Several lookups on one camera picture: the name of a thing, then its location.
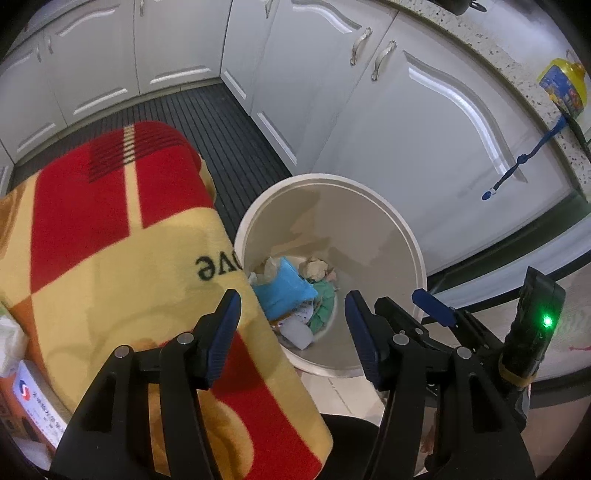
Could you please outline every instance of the blue strap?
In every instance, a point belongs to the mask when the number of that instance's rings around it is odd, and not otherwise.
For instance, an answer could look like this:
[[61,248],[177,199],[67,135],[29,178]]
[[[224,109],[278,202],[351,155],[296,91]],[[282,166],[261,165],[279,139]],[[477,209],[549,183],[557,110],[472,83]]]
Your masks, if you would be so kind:
[[486,192],[484,192],[484,195],[482,195],[482,200],[488,200],[489,198],[491,198],[491,195],[493,195],[494,193],[496,193],[496,191],[499,189],[499,187],[501,186],[501,184],[506,179],[508,179],[509,177],[511,177],[511,175],[513,175],[513,173],[515,172],[515,170],[517,170],[517,168],[519,168],[520,165],[523,165],[531,157],[533,157],[536,153],[538,153],[538,150],[540,148],[542,148],[542,146],[548,140],[550,140],[550,138],[552,138],[553,136],[555,136],[564,127],[566,127],[566,124],[567,124],[566,117],[564,115],[561,115],[560,116],[560,119],[558,119],[558,123],[556,123],[556,125],[554,126],[554,128],[552,130],[548,131],[548,133],[546,133],[542,137],[542,139],[538,142],[538,144],[534,147],[534,149],[529,154],[523,154],[523,155],[520,155],[519,157],[517,157],[517,163],[515,165],[513,165],[509,170],[507,170],[505,172],[505,174],[501,177],[501,179],[498,182],[495,183],[495,185],[493,186],[493,188],[491,188],[490,190],[487,190]]

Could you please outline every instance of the black floor mat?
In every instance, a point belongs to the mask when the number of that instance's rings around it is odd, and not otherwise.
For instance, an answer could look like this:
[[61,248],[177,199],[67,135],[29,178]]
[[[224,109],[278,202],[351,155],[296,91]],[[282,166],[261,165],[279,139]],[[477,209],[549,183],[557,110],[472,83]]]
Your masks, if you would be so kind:
[[147,100],[86,125],[15,168],[12,186],[72,148],[141,120],[158,120],[181,131],[205,159],[217,189],[216,208],[232,242],[251,203],[290,177],[258,127],[220,83]]

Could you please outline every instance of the white cabinet door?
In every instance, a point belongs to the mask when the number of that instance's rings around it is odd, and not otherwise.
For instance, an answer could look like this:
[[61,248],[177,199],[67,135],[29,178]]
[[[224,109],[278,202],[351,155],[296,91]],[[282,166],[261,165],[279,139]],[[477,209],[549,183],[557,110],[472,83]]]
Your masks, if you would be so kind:
[[222,80],[247,113],[251,112],[255,73],[261,62],[279,1],[232,2],[223,48]]
[[0,140],[14,161],[66,127],[35,35],[0,64]]
[[146,93],[219,77],[230,3],[231,0],[136,0],[139,91]]
[[[375,60],[391,40],[397,46],[373,82]],[[519,177],[481,199],[542,135],[488,70],[398,14],[314,171],[349,177],[386,198],[408,222],[432,274],[513,233],[571,191],[547,145]]]
[[51,84],[68,125],[139,95],[133,21],[133,2],[93,0],[44,29]]
[[4,150],[4,147],[0,144],[0,197],[6,194],[13,168],[14,163],[12,163],[6,150]]
[[391,23],[392,10],[375,2],[281,0],[251,117],[292,173],[311,170]]

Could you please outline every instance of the red and yellow blanket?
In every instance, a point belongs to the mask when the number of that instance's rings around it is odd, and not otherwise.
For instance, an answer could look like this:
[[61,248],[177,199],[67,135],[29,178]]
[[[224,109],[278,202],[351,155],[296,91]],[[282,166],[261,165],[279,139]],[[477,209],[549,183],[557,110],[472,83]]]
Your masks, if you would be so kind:
[[[200,392],[224,479],[313,479],[332,439],[281,352],[213,208],[205,163],[176,130],[143,122],[52,162],[0,199],[0,301],[27,356],[73,411],[114,348],[160,345],[214,311],[242,316],[220,380]],[[13,413],[22,410],[0,386]],[[157,388],[152,443],[166,471]]]

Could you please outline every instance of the trash can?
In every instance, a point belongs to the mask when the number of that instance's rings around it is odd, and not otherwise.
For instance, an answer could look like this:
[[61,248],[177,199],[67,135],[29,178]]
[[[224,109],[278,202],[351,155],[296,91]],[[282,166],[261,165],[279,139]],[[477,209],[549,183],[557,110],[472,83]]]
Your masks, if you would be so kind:
[[371,308],[388,296],[422,317],[411,295],[427,288],[427,277],[413,233],[385,199],[353,180],[306,174],[277,183],[248,209],[235,250],[247,275],[269,256],[314,256],[335,269],[333,319],[305,350],[283,346],[291,363],[311,374],[363,375],[344,314],[350,290],[359,290]]

